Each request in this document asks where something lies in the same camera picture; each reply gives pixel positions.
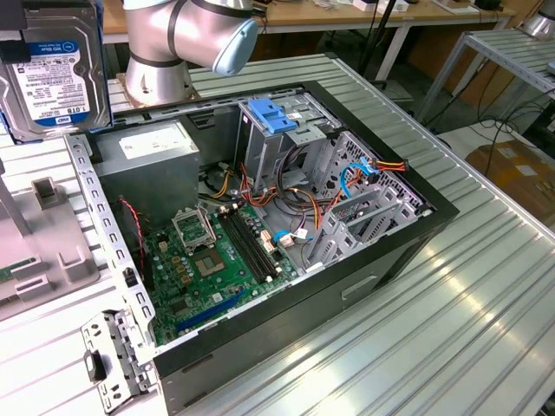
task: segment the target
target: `metal workbench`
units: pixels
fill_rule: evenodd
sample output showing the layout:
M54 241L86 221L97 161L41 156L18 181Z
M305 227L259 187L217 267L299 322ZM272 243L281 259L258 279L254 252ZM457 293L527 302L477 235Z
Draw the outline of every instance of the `metal workbench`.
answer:
M460 215L402 277L184 414L534 414L555 389L555 236L338 60L255 62L227 79L193 71L205 97L304 80L319 80ZM116 82L110 91L116 110L128 108ZM4 136L0 156L13 192L48 175L66 188L102 268L98 283L0 322L0 408L102 414L79 328L121 298L68 153L61 139L12 146ZM153 393L121 415L164 408Z
M518 29L466 32L460 36L429 89L416 114L418 121L424 120L465 47L474 49L479 55L463 75L454 94L472 80L473 74L487 59L512 72L540 93L550 93L551 97L555 97L555 76L547 71L547 64L555 61L555 40L538 41Z

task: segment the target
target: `green motherboard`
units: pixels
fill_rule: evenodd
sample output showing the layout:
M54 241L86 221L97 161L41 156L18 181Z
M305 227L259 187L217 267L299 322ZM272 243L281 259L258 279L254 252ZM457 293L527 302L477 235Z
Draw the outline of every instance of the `green motherboard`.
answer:
M263 247L260 232L264 231L264 226L254 210L244 206L235 215L248 224L248 229ZM199 247L189 255L174 226L145 238L153 267L153 289L149 290L149 296L156 310L153 329L157 345L175 340L225 314L228 309L248 303L297 276L289 259L276 249L276 252L264 255L279 273L269 282L256 279L218 216L211 214L208 218L215 242L212 247ZM187 224L188 233L195 237L197 232L202 235L202 230L194 228L195 224Z

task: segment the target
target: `blue pci slot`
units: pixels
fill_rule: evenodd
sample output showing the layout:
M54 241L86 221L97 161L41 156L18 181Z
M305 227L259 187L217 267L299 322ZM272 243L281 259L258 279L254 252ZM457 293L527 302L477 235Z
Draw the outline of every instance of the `blue pci slot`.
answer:
M242 290L236 295L233 295L229 299L226 299L223 302L218 303L215 306L212 306L211 308L205 310L204 312L200 312L198 315L185 319L183 322L180 322L177 325L175 325L175 330L177 332L184 331L187 328L194 327L195 325L198 325L199 323L206 321L209 318L212 318L214 315L217 315L221 312L224 312L225 310L228 310L229 308L232 308L233 306L237 305L239 298L242 295L244 295L245 292L246 290Z

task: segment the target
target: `ram slot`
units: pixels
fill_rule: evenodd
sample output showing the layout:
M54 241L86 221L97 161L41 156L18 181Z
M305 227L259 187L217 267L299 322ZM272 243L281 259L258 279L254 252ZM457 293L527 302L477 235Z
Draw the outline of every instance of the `ram slot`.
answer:
M247 238L245 238L245 241L248 243L248 245L251 246L253 254L258 259L258 264L260 264L264 268L264 272L266 273L266 275L275 277L278 273L276 272L276 268L274 267L273 262L270 260L270 258L268 258L266 252L258 243L258 240L252 235L249 227L246 226L245 222L238 215L232 216L232 222L239 230L239 234L241 236L248 236Z
M220 218L219 222L258 283L265 282L268 276L275 277L278 274L241 219L232 214L227 218Z

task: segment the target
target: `blue drive bay latch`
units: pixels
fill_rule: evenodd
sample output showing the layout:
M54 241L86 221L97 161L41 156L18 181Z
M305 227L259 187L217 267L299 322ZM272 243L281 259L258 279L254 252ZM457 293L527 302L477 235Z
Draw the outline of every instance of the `blue drive bay latch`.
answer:
M289 120L281 107L269 98L250 100L249 108L272 134L287 132L298 127L297 123Z

